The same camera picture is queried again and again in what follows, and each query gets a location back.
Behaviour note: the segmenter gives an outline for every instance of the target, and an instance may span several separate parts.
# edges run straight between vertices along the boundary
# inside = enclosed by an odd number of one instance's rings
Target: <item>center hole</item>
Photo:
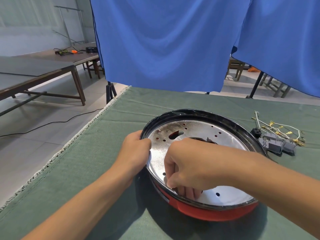
[[[169,139],[170,140],[174,140],[174,139],[176,139],[178,136],[181,136],[181,135],[183,135],[184,134],[184,132],[182,131],[182,130],[177,130],[177,131],[175,131],[174,133],[172,133],[171,135],[169,135]]]

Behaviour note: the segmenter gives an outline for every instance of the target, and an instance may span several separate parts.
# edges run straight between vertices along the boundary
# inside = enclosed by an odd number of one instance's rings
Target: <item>blue cloth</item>
[[[253,0],[232,56],[320,97],[320,0]]]
[[[221,90],[250,4],[250,0],[90,1],[107,80],[204,92]]]

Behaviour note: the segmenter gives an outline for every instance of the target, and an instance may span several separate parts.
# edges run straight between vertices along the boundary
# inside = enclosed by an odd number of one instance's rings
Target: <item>red base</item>
[[[164,190],[162,190],[158,185],[156,187],[160,192],[169,199],[169,204],[176,208],[181,213],[197,218],[200,220],[210,221],[210,222],[224,222],[238,219],[251,211],[258,205],[258,202],[238,207],[232,210],[205,210],[197,207],[193,207],[186,203],[180,202],[175,198],[168,195]]]

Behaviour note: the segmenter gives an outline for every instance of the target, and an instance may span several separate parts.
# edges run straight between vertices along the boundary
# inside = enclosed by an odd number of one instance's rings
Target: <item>round metal disc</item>
[[[162,124],[148,136],[152,141],[152,148],[147,168],[163,185],[166,185],[164,158],[169,146],[174,141],[190,137],[219,145],[249,150],[238,137],[215,124],[198,120],[176,120]],[[214,189],[203,191],[197,201],[213,206],[234,206],[249,202],[252,199],[252,196],[234,187],[218,186]]]

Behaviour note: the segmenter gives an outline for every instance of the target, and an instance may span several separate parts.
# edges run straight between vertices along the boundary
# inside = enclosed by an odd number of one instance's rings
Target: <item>cable on floor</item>
[[[39,129],[39,128],[41,128],[41,127],[44,127],[44,126],[46,126],[46,125],[50,125],[50,124],[53,124],[53,123],[66,123],[66,122],[69,122],[70,120],[72,120],[72,119],[75,118],[75,117],[78,117],[78,116],[80,116],[80,115],[86,115],[86,114],[94,113],[94,112],[96,112],[96,111],[98,111],[98,110],[102,110],[102,108],[96,109],[95,111],[91,111],[91,112],[88,112],[88,113],[78,114],[78,115],[76,115],[76,116],[71,117],[71,118],[68,119],[67,121],[54,121],[54,122],[50,122],[50,123],[41,125],[41,126],[35,128],[35,129],[32,129],[32,130],[27,131],[27,132],[24,132],[24,133],[13,133],[13,134],[8,134],[8,135],[3,135],[3,136],[0,136],[0,137],[11,136],[11,135],[23,135],[23,134],[29,133],[29,132],[31,132],[31,131],[34,131],[34,130],[36,130],[36,129]]]

